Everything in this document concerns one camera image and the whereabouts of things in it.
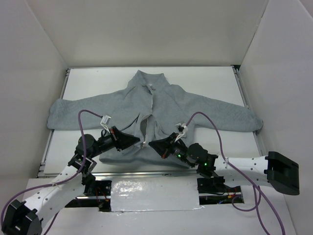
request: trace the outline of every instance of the gray sweater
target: gray sweater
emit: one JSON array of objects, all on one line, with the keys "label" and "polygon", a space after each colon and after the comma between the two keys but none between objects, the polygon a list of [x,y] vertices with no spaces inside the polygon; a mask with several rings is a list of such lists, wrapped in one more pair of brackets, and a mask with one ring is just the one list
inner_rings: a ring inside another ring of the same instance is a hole
[{"label": "gray sweater", "polygon": [[[138,71],[127,88],[110,94],[70,101],[58,99],[50,109],[47,126],[55,130],[79,130],[77,114],[88,109],[111,118],[109,126],[116,126],[140,142],[122,152],[110,150],[100,156],[106,163],[129,163],[139,160],[161,165],[184,165],[174,158],[161,159],[148,143],[177,132],[177,123],[186,123],[196,111],[206,113],[219,130],[252,132],[261,129],[263,122],[245,107],[201,95],[185,92],[178,85],[167,82],[164,74]],[[100,119],[82,115],[84,129],[100,129]],[[197,115],[182,138],[187,146],[193,143],[195,125],[213,129],[210,122]]]}]

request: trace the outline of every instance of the garment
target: garment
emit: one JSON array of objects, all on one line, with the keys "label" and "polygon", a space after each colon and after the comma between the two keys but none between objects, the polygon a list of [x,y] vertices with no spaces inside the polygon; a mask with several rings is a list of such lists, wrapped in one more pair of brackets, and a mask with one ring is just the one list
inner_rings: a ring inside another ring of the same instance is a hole
[{"label": "garment", "polygon": [[[169,84],[163,73],[141,71],[128,82],[126,89],[76,101],[56,100],[50,109],[48,128],[79,130],[77,114],[82,109],[108,115],[111,117],[109,126],[116,126],[119,130],[126,128],[123,132],[140,138],[139,143],[120,153],[110,150],[102,154],[100,160],[107,163],[140,160],[172,164],[172,161],[165,161],[154,154],[148,143],[177,132],[175,125],[186,123],[196,111],[210,116],[219,130],[252,132],[263,125],[262,120],[245,107],[185,92],[180,86]],[[100,119],[89,114],[82,115],[82,124],[84,129],[102,128]],[[195,116],[188,126],[189,131],[182,138],[187,146],[193,143],[195,125],[213,129],[206,118]],[[173,161],[174,164],[180,163],[179,160]]]}]

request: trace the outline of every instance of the long sleeve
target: long sleeve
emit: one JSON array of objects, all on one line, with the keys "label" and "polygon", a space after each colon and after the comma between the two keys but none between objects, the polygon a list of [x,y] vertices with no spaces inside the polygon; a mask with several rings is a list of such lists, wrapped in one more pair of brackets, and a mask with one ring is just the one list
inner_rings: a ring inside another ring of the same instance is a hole
[{"label": "long sleeve", "polygon": [[[88,109],[102,116],[110,116],[120,105],[126,93],[125,89],[75,101],[57,99],[50,108],[47,127],[56,130],[79,130],[77,115],[80,110]],[[94,115],[83,113],[81,120],[85,129],[101,127],[101,120]]]},{"label": "long sleeve", "polygon": [[[243,106],[188,93],[178,85],[171,85],[167,93],[188,117],[201,111],[214,121],[219,130],[252,132],[263,126],[263,121]],[[213,129],[202,115],[196,115],[193,122],[195,125]]]}]

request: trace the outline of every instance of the collar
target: collar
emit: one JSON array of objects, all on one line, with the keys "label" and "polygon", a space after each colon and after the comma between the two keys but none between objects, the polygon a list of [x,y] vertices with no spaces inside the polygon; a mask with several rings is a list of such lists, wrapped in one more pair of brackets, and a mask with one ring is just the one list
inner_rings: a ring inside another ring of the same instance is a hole
[{"label": "collar", "polygon": [[149,74],[138,70],[134,77],[128,82],[128,86],[147,86],[151,85],[154,89],[161,89],[170,84],[166,80],[163,73],[160,74]]}]

